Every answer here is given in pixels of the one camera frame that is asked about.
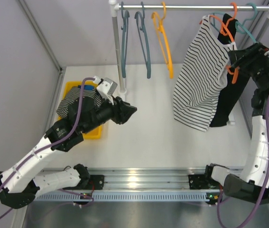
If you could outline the orange plastic hanger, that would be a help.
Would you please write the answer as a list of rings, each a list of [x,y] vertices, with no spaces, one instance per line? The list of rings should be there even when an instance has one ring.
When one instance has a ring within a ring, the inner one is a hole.
[[[217,17],[213,14],[211,14],[209,16],[220,22],[221,27],[220,27],[219,33],[224,35],[224,36],[228,36],[231,40],[231,43],[233,44],[234,38],[228,29],[228,25],[229,25],[230,21],[235,19],[236,15],[237,15],[237,4],[235,2],[231,2],[230,4],[233,6],[234,15],[230,19],[228,19],[226,23],[224,23],[219,17]],[[237,79],[238,79],[239,70],[237,68],[235,68],[234,71],[232,71],[231,68],[232,68],[231,66],[226,66],[228,73],[230,75],[232,75],[232,84],[235,84],[237,82]]]

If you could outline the white black striped tank top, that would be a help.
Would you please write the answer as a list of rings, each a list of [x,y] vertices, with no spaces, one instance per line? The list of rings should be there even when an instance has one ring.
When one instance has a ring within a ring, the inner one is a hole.
[[[227,86],[229,51],[236,44],[222,44],[210,23],[212,15],[202,17],[195,38],[189,45],[173,91],[174,119],[206,132],[213,120],[220,92]]]

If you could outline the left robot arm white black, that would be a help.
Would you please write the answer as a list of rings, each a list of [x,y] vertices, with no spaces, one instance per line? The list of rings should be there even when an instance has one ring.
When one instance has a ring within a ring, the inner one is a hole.
[[[91,97],[77,98],[68,115],[55,122],[37,145],[14,167],[0,172],[0,201],[12,209],[22,208],[35,198],[60,189],[85,189],[90,182],[87,167],[74,167],[51,174],[40,172],[56,157],[83,142],[83,134],[113,121],[125,124],[137,108],[120,97],[105,100],[100,106]]]

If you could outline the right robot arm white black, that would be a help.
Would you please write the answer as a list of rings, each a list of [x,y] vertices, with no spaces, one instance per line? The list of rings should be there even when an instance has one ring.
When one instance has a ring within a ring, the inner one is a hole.
[[[222,188],[226,196],[260,204],[269,204],[269,48],[261,43],[228,53],[231,66],[240,75],[250,77],[257,89],[251,100],[252,137],[245,166],[237,176],[218,164],[209,164],[204,174],[188,176],[191,190]]]

